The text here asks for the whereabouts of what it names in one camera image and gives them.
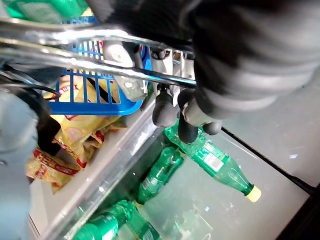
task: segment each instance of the yellow bottle cap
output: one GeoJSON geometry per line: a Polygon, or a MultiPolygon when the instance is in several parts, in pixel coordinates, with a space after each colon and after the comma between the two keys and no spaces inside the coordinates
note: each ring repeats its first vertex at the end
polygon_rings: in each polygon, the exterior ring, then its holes
{"type": "Polygon", "coordinates": [[[255,203],[261,197],[261,190],[258,187],[253,186],[251,192],[249,192],[249,194],[245,197],[251,202],[255,203]]]}

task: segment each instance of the yellow snack packaging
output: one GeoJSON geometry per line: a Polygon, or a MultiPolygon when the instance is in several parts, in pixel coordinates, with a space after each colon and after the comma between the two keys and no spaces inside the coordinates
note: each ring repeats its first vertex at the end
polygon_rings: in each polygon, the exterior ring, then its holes
{"type": "MultiPolygon", "coordinates": [[[[95,88],[86,82],[88,102],[96,103],[97,96],[95,88]]],[[[70,101],[70,77],[63,76],[60,79],[61,102],[70,101]]],[[[75,102],[84,101],[83,77],[73,76],[73,97],[75,102]]],[[[60,131],[55,135],[53,143],[58,143],[74,158],[76,163],[84,169],[93,155],[94,148],[84,147],[84,142],[98,130],[105,128],[120,118],[120,116],[96,116],[96,115],[52,115],[61,126],[60,131]]]]}
{"type": "Polygon", "coordinates": [[[26,175],[51,183],[53,193],[60,190],[79,170],[77,165],[65,163],[38,147],[25,165],[26,175]]]}

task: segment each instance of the gray mechanical arm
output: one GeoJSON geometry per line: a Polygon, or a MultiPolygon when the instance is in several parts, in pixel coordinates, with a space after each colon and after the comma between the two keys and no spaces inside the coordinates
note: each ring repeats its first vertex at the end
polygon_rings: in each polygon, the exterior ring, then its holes
{"type": "Polygon", "coordinates": [[[319,1],[191,2],[197,86],[182,109],[191,125],[212,122],[215,134],[222,120],[269,106],[318,68],[319,1]]]}

